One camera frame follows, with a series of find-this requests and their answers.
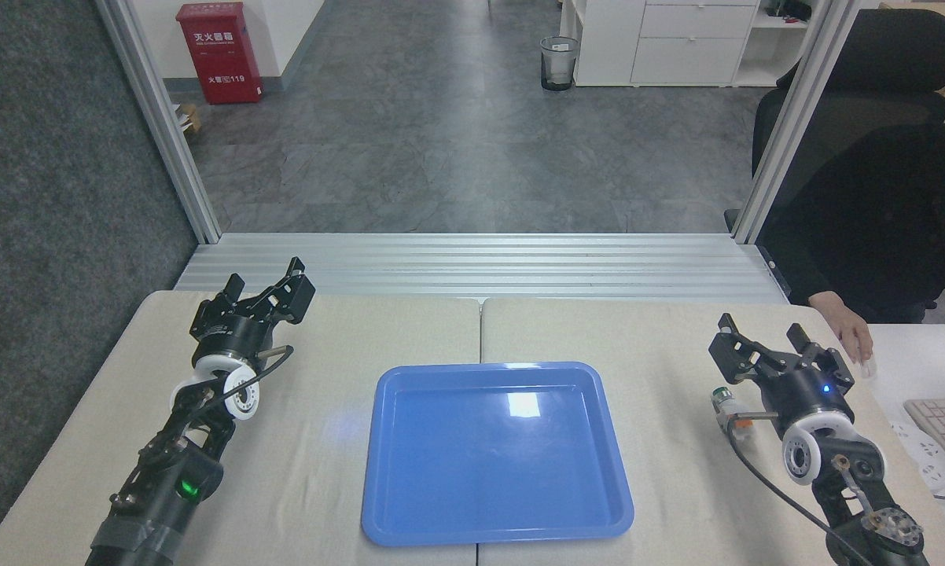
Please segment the person's hand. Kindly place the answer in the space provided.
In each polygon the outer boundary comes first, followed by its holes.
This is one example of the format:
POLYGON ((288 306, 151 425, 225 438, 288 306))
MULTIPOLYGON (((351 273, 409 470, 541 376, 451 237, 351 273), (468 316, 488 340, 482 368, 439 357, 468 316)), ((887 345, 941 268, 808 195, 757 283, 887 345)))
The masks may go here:
POLYGON ((851 361, 871 362, 873 338, 868 323, 834 291, 817 292, 809 297, 809 305, 828 323, 851 361))

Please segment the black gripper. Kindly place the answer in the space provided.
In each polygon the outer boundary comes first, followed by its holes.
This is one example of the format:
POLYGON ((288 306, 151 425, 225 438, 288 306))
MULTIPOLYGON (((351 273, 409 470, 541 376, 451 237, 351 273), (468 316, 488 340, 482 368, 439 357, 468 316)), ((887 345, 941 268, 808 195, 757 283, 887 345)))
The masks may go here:
POLYGON ((191 336, 198 341, 192 365, 207 355, 242 359, 252 368, 261 368, 261 351, 274 343, 276 322, 298 325, 306 315, 317 289, 304 273, 303 262, 292 257, 285 276, 256 297, 243 300, 246 316, 231 312, 237 305, 244 280, 231 274, 226 286, 213 300, 200 302, 193 316, 191 336))
POLYGON ((723 313, 718 333, 708 351, 727 383, 739 384, 763 379, 763 407, 778 415, 775 430, 786 430, 793 423, 820 412, 840 412, 853 422, 854 412, 844 394, 855 379, 847 363, 835 348, 823 348, 793 323, 786 337, 800 356, 800 369, 781 374, 781 357, 761 343, 742 336, 730 313, 723 313))

